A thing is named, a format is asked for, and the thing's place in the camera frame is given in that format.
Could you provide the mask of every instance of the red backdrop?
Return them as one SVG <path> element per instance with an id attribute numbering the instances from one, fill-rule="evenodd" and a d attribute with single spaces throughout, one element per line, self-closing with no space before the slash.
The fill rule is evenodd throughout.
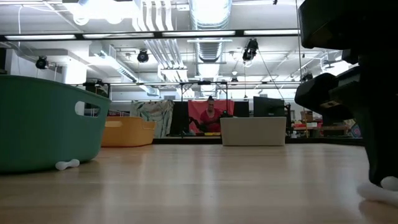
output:
<path id="1" fill-rule="evenodd" d="M 214 108 L 217 110 L 225 111 L 226 110 L 226 100 L 215 100 Z M 188 115 L 193 119 L 197 120 L 199 123 L 200 115 L 207 109 L 207 101 L 188 101 Z M 234 114 L 234 101 L 228 100 L 228 114 Z M 199 133 L 200 131 L 197 129 L 194 123 L 189 125 L 189 129 L 193 130 L 195 133 Z"/>

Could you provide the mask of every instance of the wooden floor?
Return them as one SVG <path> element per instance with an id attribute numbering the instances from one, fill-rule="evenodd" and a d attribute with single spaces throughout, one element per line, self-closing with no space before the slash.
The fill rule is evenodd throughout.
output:
<path id="1" fill-rule="evenodd" d="M 0 176 L 0 223 L 398 223 L 364 202 L 361 147 L 156 145 L 79 168 Z"/>

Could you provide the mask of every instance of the woman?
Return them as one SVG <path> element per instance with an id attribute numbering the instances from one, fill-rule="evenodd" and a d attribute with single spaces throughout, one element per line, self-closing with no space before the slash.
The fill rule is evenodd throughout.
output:
<path id="1" fill-rule="evenodd" d="M 207 109 L 200 115 L 200 120 L 202 125 L 206 126 L 208 133 L 218 133 L 221 132 L 221 125 L 219 118 L 222 112 L 214 108 L 214 99 L 209 96 L 207 99 Z"/>

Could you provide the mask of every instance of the computer monitor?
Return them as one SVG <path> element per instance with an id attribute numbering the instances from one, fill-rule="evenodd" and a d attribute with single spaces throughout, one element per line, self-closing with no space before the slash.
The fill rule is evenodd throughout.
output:
<path id="1" fill-rule="evenodd" d="M 253 104 L 255 117 L 285 116 L 285 102 L 283 100 L 255 96 Z"/>

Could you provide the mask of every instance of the green plastic basket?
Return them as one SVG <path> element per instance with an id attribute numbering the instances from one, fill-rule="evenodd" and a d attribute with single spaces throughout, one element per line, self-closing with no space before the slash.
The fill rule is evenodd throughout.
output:
<path id="1" fill-rule="evenodd" d="M 39 78 L 0 75 L 0 173 L 54 169 L 59 161 L 93 159 L 110 100 Z M 99 107 L 77 115 L 79 101 Z"/>

